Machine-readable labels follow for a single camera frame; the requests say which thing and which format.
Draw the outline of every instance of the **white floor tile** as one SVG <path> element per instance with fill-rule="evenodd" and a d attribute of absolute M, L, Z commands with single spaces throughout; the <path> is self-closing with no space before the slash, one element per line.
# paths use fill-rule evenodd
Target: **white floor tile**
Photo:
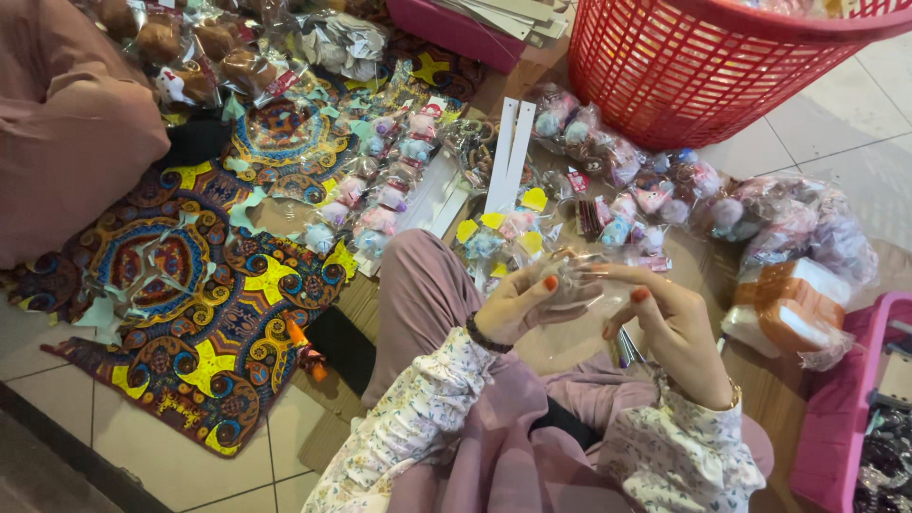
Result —
<path fill-rule="evenodd" d="M 49 326 L 50 317 L 41 312 L 26 312 L 0 301 L 0 381 L 12 380 L 32 372 L 44 371 L 67 361 L 46 353 L 41 344 L 57 345 L 70 337 L 92 339 L 95 329 L 59 322 Z"/>
<path fill-rule="evenodd" d="M 273 481 L 267 426 L 234 459 L 203 449 L 108 388 L 95 387 L 95 450 L 174 511 Z"/>
<path fill-rule="evenodd" d="M 906 119 L 912 120 L 912 32 L 872 43 L 855 55 Z"/>
<path fill-rule="evenodd" d="M 257 488 L 237 497 L 220 500 L 209 506 L 191 509 L 193 513 L 275 513 L 273 487 Z"/>
<path fill-rule="evenodd" d="M 765 118 L 756 120 L 726 141 L 697 150 L 697 153 L 718 171 L 738 179 L 795 165 Z"/>
<path fill-rule="evenodd" d="M 912 135 L 801 164 L 802 173 L 832 177 L 865 232 L 912 250 Z"/>
<path fill-rule="evenodd" d="M 324 411 L 323 406 L 294 385 L 285 387 L 269 412 L 269 437 L 273 445 L 276 479 L 311 470 L 301 464 L 297 454 Z"/>
<path fill-rule="evenodd" d="M 912 131 L 855 58 L 849 58 L 766 115 L 796 162 Z"/>
<path fill-rule="evenodd" d="M 73 365 L 7 385 L 85 445 L 92 443 L 92 378 Z"/>
<path fill-rule="evenodd" d="M 320 475 L 317 472 L 311 472 L 275 483 L 279 513 L 300 513 L 304 503 L 307 502 L 307 497 L 310 496 L 310 490 L 314 489 L 319 480 Z"/>

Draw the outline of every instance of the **black fabric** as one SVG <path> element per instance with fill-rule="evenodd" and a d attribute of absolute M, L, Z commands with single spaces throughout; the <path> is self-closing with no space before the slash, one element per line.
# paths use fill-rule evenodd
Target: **black fabric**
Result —
<path fill-rule="evenodd" d="M 156 169 L 197 165 L 218 158 L 231 141 L 232 126 L 220 120 L 194 118 L 166 132 L 171 149 L 152 165 Z"/>
<path fill-rule="evenodd" d="M 348 388 L 363 395 L 374 371 L 377 348 L 348 317 L 338 308 L 329 307 L 304 334 L 314 349 L 326 356 L 326 363 L 336 369 Z"/>
<path fill-rule="evenodd" d="M 549 425 L 559 428 L 572 436 L 584 451 L 602 440 L 602 435 L 598 431 L 583 424 L 583 421 L 574 417 L 569 410 L 558 404 L 550 396 L 548 396 L 548 413 L 533 422 L 529 432 L 531 433 L 540 427 Z"/>

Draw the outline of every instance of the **floral sleeve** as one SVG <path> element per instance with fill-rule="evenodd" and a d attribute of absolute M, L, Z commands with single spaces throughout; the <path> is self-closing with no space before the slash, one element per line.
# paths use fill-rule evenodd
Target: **floral sleeve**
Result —
<path fill-rule="evenodd" d="M 741 440 L 741 404 L 714 412 L 671 391 L 661 373 L 657 385 L 658 404 L 624 410 L 608 427 L 608 473 L 647 511 L 746 512 L 766 480 Z"/>
<path fill-rule="evenodd" d="M 458 438 L 496 355 L 454 328 L 389 388 L 330 462 L 304 505 L 316 511 L 386 510 L 393 479 L 419 461 L 436 463 Z"/>

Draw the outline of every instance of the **pink pants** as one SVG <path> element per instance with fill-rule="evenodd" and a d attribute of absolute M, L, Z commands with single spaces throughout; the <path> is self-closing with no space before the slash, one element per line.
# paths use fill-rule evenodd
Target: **pink pants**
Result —
<path fill-rule="evenodd" d="M 437 350 L 450 330 L 462 326 L 484 302 L 456 255 L 424 230 L 409 230 L 394 237 L 383 252 L 381 268 L 377 362 L 362 397 L 368 408 L 377 404 L 412 360 Z M 516 364 L 516 360 L 514 352 L 502 356 L 492 366 L 495 381 L 498 371 L 504 365 Z M 611 404 L 618 393 L 627 393 L 631 406 L 650 396 L 629 392 L 629 387 L 621 390 L 617 384 L 603 384 L 613 382 L 611 375 L 610 360 L 601 354 L 570 372 L 543 377 L 542 386 L 577 418 L 603 432 L 612 415 L 601 405 Z M 742 420 L 744 443 L 763 475 L 769 476 L 773 466 L 770 439 L 751 418 L 745 415 Z"/>

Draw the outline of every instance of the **colorful paisley cloth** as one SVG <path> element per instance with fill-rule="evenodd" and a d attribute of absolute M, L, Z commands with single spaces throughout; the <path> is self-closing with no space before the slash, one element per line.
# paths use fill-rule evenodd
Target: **colorful paisley cloth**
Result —
<path fill-rule="evenodd" d="M 6 273 L 10 302 L 75 322 L 97 299 L 112 300 L 124 319 L 121 345 L 72 338 L 42 349 L 234 457 L 295 368 L 282 312 L 309 324 L 337 299 L 345 270 L 288 239 L 231 226 L 228 211 L 255 186 L 321 201 L 322 183 L 338 178 L 357 146 L 346 120 L 432 95 L 458 112 L 483 77 L 478 63 L 397 31 L 380 79 L 314 75 L 285 99 L 249 109 L 224 166 L 147 172 L 59 253 Z"/>

